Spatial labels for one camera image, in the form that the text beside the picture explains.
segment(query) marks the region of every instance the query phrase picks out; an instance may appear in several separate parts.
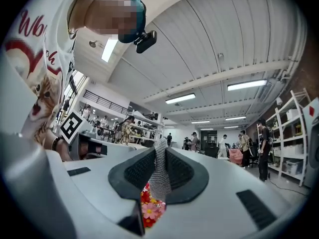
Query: pink cloth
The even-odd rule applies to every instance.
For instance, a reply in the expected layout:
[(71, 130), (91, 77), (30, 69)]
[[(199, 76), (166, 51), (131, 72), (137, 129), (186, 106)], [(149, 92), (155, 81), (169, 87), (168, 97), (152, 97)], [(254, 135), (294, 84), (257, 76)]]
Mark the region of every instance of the pink cloth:
[(241, 165), (243, 154), (239, 149), (229, 149), (229, 160), (234, 164)]

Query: blue cap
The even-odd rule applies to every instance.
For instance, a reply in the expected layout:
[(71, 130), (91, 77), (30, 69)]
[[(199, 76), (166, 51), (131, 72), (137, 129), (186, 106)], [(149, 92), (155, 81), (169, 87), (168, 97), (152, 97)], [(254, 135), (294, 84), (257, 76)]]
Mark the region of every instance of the blue cap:
[(131, 29), (128, 34), (119, 34), (118, 39), (122, 43), (134, 42), (140, 38), (146, 25), (146, 6), (141, 0), (131, 0), (131, 4), (137, 8), (136, 28)]

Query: kitten graphic on shirt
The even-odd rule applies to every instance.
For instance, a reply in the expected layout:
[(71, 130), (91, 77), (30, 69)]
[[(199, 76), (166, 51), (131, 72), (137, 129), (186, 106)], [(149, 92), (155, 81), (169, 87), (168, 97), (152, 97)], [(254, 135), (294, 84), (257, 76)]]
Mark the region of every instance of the kitten graphic on shirt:
[(42, 144), (47, 129), (58, 112), (60, 83), (59, 80), (45, 73), (41, 81), (32, 83), (29, 87), (36, 94), (37, 101), (33, 105), (21, 133)]

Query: gray fabric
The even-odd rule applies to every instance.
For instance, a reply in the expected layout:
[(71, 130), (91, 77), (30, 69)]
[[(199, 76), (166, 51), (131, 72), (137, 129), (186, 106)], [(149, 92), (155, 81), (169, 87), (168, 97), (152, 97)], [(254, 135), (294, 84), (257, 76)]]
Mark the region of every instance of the gray fabric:
[(165, 149), (167, 143), (165, 138), (154, 144), (156, 150), (155, 172), (150, 178), (150, 192), (157, 200), (165, 201), (165, 196), (171, 192), (170, 182), (165, 167)]

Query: brown wall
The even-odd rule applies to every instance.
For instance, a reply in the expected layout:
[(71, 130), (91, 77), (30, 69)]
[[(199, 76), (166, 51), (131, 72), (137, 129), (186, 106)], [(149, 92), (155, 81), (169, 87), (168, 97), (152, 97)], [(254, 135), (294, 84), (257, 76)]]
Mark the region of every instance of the brown wall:
[[(311, 100), (319, 96), (319, 42), (310, 30), (308, 31), (305, 50), (299, 66), (280, 96), (283, 104), (291, 98), (290, 90), (300, 92), (303, 88), (307, 90)], [(275, 102), (262, 117), (268, 119), (275, 113), (276, 107), (277, 104)], [(257, 131), (256, 123), (253, 123), (246, 131), (254, 139), (254, 133)]]

